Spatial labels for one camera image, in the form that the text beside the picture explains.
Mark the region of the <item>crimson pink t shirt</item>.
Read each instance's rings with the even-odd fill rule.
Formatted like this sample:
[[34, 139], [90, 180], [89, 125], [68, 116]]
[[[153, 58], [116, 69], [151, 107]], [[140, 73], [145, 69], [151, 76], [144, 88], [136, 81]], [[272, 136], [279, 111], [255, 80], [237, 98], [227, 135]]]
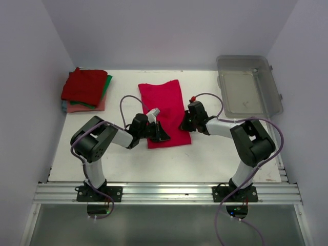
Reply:
[[141, 101], [146, 105], [143, 107], [143, 112], [147, 113], [148, 110], [158, 108], [160, 113], [156, 118], [171, 138], [163, 142], [148, 140], [148, 148], [190, 145], [192, 141], [189, 132], [179, 128], [185, 114], [179, 80], [175, 79], [161, 85], [139, 84], [138, 88]]

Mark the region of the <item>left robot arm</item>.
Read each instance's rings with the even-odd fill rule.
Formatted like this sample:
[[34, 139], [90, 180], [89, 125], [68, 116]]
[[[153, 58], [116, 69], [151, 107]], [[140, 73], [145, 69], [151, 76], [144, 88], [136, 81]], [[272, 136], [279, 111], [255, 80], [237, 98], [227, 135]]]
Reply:
[[71, 153], [83, 165], [88, 194], [95, 201], [106, 197], [107, 189], [101, 159], [110, 144], [126, 149], [136, 147], [141, 139], [161, 143], [171, 139], [164, 131], [155, 113], [138, 113], [126, 129], [98, 116], [88, 120], [71, 138]]

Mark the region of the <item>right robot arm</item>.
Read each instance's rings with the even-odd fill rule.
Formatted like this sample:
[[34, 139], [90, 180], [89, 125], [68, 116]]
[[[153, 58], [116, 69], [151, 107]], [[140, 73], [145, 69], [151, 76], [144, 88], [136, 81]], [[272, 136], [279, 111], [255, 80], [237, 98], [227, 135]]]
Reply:
[[242, 200], [252, 185], [249, 178], [259, 163], [267, 160], [275, 152], [274, 141], [258, 119], [252, 118], [237, 124], [208, 116], [203, 104], [192, 101], [184, 112], [180, 129], [188, 132], [198, 131], [208, 136], [221, 136], [233, 140], [240, 163], [237, 171], [229, 180], [228, 195], [234, 201]]

